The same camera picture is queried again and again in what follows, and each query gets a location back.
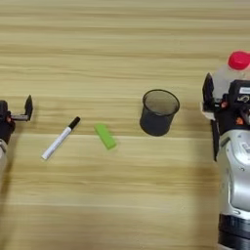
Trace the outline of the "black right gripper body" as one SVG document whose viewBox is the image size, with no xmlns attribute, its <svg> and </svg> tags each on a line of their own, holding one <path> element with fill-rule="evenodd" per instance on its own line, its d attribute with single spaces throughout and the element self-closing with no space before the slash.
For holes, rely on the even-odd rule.
<svg viewBox="0 0 250 250">
<path fill-rule="evenodd" d="M 204 99 L 202 109 L 213 115 L 220 135 L 230 130 L 250 131 L 250 97 Z"/>
</svg>

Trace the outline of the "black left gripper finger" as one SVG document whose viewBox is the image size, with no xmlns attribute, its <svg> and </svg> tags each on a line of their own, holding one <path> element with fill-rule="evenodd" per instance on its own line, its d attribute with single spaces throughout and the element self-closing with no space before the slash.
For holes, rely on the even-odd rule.
<svg viewBox="0 0 250 250">
<path fill-rule="evenodd" d="M 26 99 L 24 109 L 25 109 L 24 115 L 26 116 L 27 121 L 29 121 L 33 111 L 33 102 L 31 96 L 28 96 L 28 98 Z"/>
</svg>

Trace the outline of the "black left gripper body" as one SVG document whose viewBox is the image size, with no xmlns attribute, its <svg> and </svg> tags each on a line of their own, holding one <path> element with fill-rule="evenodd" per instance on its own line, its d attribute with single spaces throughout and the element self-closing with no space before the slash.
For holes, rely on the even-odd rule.
<svg viewBox="0 0 250 250">
<path fill-rule="evenodd" d="M 17 121 L 26 121 L 27 116 L 24 114 L 12 114 L 7 112 L 6 116 L 0 116 L 0 140 L 7 143 L 16 129 Z"/>
</svg>

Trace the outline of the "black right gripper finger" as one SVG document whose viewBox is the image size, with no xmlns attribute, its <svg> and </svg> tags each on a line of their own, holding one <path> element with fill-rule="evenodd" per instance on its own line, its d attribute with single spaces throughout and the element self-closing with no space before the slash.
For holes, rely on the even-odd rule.
<svg viewBox="0 0 250 250">
<path fill-rule="evenodd" d="M 213 85 L 212 75 L 208 73 L 205 77 L 202 87 L 202 96 L 204 104 L 209 105 L 213 102 L 214 100 L 213 91 L 214 91 L 214 85 Z"/>
</svg>

